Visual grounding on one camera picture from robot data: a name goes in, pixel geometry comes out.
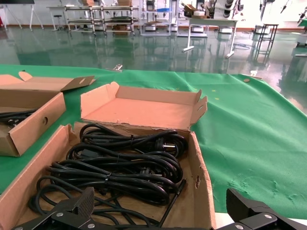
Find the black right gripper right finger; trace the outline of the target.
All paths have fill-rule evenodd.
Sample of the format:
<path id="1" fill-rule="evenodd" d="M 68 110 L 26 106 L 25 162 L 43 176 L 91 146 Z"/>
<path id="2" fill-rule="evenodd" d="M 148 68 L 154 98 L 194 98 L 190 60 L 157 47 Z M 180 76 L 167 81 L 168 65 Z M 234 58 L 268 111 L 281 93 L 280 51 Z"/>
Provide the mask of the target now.
<path id="1" fill-rule="evenodd" d="M 222 230 L 305 230 L 299 222 L 279 215 L 267 204 L 243 197 L 236 189 L 226 191 L 226 209 L 234 221 Z"/>

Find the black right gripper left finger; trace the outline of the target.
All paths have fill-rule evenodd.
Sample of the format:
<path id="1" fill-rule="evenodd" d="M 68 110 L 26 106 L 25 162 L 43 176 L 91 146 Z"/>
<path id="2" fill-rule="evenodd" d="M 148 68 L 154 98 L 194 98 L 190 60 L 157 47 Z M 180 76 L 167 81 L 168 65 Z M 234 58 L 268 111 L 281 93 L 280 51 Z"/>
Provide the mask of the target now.
<path id="1" fill-rule="evenodd" d="M 60 201 L 52 210 L 31 221 L 14 227 L 14 230 L 94 230 L 91 218 L 94 210 L 94 189 L 86 190 L 79 197 Z"/>

